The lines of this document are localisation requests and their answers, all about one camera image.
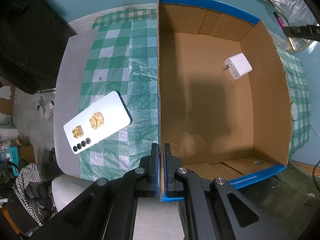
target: white round object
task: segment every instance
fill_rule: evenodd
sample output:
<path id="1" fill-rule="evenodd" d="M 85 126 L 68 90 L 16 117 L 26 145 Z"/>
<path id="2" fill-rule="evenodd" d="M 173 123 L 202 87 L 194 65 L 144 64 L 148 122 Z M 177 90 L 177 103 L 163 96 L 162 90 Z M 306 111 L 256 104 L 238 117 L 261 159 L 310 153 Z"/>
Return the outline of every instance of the white round object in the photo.
<path id="1" fill-rule="evenodd" d="M 181 168 L 177 169 L 177 172 L 180 174 L 186 174 L 188 172 L 188 170 L 186 168 L 181 167 Z"/>
<path id="2" fill-rule="evenodd" d="M 215 182 L 218 184 L 218 185 L 224 185 L 226 180 L 224 178 L 216 178 L 215 179 Z"/>
<path id="3" fill-rule="evenodd" d="M 292 114 L 292 119 L 296 121 L 298 119 L 298 107 L 295 102 L 293 102 L 291 105 L 291 114 Z"/>
<path id="4" fill-rule="evenodd" d="M 144 173 L 144 168 L 138 167 L 138 168 L 136 168 L 136 169 L 134 170 L 134 172 L 137 173 L 137 174 L 142 174 L 142 173 Z"/>

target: gold sticker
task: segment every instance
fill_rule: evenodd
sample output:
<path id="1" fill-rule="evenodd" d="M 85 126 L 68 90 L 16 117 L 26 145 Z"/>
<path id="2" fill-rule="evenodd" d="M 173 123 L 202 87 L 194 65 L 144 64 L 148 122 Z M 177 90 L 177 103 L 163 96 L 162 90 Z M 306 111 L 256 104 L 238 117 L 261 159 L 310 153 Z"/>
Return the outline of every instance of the gold sticker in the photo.
<path id="1" fill-rule="evenodd" d="M 90 118 L 91 127 L 93 129 L 97 129 L 98 127 L 102 126 L 104 123 L 103 116 L 100 112 L 96 112 L 93 114 L 93 116 Z"/>
<path id="2" fill-rule="evenodd" d="M 76 128 L 74 130 L 72 130 L 72 134 L 73 134 L 73 137 L 78 139 L 79 137 L 83 136 L 84 133 L 83 133 L 83 130 L 81 128 L 81 125 L 78 125 L 76 126 Z"/>

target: cardboard box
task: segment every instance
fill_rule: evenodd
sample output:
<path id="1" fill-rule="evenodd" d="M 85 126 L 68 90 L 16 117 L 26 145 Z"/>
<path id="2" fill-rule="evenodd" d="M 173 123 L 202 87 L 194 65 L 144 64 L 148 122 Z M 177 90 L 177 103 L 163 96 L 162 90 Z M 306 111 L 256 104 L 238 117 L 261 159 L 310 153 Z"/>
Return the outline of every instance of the cardboard box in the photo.
<path id="1" fill-rule="evenodd" d="M 27 163 L 36 163 L 35 152 L 32 145 L 21 145 L 18 147 L 20 159 L 24 159 Z"/>
<path id="2" fill-rule="evenodd" d="M 224 61 L 243 53 L 234 80 Z M 285 72 L 257 17 L 213 0 L 159 0 L 160 145 L 200 177 L 235 188 L 286 168 L 292 134 Z M 161 196 L 164 161 L 161 153 Z"/>
<path id="3" fill-rule="evenodd" d="M 18 155 L 18 147 L 16 145 L 9 146 L 9 154 L 10 154 L 10 161 L 15 165 L 19 166 L 19 155 Z M 12 166 L 13 174 L 15 176 L 19 175 L 19 172 L 16 167 Z"/>
<path id="4" fill-rule="evenodd" d="M 12 124 L 14 86 L 0 87 L 0 124 Z"/>

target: blue box rim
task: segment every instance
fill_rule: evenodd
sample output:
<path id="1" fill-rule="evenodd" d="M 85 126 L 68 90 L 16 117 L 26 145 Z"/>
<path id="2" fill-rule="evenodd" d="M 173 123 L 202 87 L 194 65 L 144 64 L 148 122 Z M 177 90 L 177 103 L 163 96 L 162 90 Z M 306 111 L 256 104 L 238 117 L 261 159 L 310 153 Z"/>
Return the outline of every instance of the blue box rim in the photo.
<path id="1" fill-rule="evenodd" d="M 283 170 L 286 169 L 286 166 L 282 164 L 276 164 L 272 167 L 266 168 L 262 171 L 257 171 L 245 176 L 241 176 L 237 179 L 231 179 L 228 180 L 230 185 L 232 185 L 235 189 L 239 189 L 251 184 L 254 184 L 256 182 L 262 181 L 264 179 L 267 179 Z M 166 191 L 164 191 L 163 195 L 161 196 L 162 202 L 172 202 L 172 201 L 182 201 L 183 198 L 169 198 L 166 196 Z"/>
<path id="2" fill-rule="evenodd" d="M 250 13 L 247 13 L 239 8 L 228 5 L 223 2 L 215 0 L 160 0 L 161 3 L 173 3 L 173 4 L 182 4 L 182 5 L 191 5 L 197 6 L 206 9 L 212 9 L 220 11 L 234 17 L 240 18 L 244 21 L 247 21 L 253 25 L 256 25 L 260 19 Z"/>

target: striped cloth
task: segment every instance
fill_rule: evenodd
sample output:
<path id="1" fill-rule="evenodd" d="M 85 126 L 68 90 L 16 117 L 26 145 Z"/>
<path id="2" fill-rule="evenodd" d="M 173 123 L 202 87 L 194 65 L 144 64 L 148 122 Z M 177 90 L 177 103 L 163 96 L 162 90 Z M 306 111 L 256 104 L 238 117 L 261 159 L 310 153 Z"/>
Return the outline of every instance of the striped cloth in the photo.
<path id="1" fill-rule="evenodd" d="M 39 183 L 39 184 L 44 182 L 40 178 L 39 166 L 36 163 L 31 163 L 21 169 L 18 177 L 16 178 L 15 185 L 13 186 L 13 190 L 17 195 L 18 199 L 20 200 L 21 204 L 25 208 L 25 210 L 27 210 L 27 212 L 39 224 L 39 226 L 42 226 L 43 223 L 41 221 L 45 221 L 48 210 L 45 208 L 45 205 L 39 205 L 39 203 L 36 203 L 37 210 L 41 217 L 39 219 L 39 217 L 37 216 L 33 208 L 31 199 L 26 193 L 26 188 L 28 187 L 30 182 Z M 54 207 L 50 218 L 52 218 L 56 213 L 57 213 L 57 209 L 56 207 Z"/>

